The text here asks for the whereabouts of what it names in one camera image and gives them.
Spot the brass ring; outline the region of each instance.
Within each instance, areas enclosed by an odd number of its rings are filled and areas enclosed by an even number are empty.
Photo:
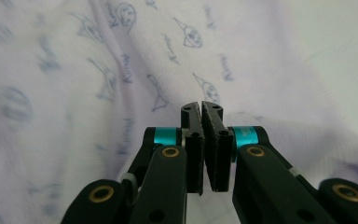
[[[165,157],[177,157],[179,155],[179,150],[174,147],[167,147],[162,149],[161,154]]]
[[[256,157],[263,157],[266,154],[266,152],[260,147],[248,147],[248,149],[246,149],[246,152]]]
[[[353,195],[348,195],[343,193],[341,190],[345,189],[348,190],[350,193],[352,193]],[[333,186],[333,191],[335,192],[336,195],[338,195],[339,197],[346,199],[348,201],[354,202],[354,203],[358,203],[358,191],[352,187],[343,185],[343,184],[335,184]]]
[[[109,200],[113,196],[114,192],[113,188],[109,185],[101,185],[92,190],[89,194],[89,200],[92,203],[103,203]]]

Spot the bed sheet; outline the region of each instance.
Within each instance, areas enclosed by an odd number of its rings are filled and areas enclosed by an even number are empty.
[[[358,2],[0,0],[0,223],[59,223],[201,101],[315,188],[358,183]],[[239,223],[207,182],[187,223]]]

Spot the white fabric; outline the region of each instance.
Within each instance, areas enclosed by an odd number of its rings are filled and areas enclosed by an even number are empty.
[[[358,183],[358,3],[302,4],[0,0],[0,223],[59,223],[203,100],[265,127],[315,188]],[[238,223],[205,188],[187,223]]]

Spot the patterned fabric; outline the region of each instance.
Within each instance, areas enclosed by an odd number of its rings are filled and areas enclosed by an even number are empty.
[[[358,183],[358,3],[0,0],[0,224],[59,223],[196,101],[265,127],[315,188]],[[239,223],[205,183],[187,223]]]

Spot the cloth background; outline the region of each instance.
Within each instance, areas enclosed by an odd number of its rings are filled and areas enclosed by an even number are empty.
[[[358,2],[0,0],[0,223],[59,223],[204,100],[315,188],[358,183]],[[239,223],[208,188],[187,223]]]

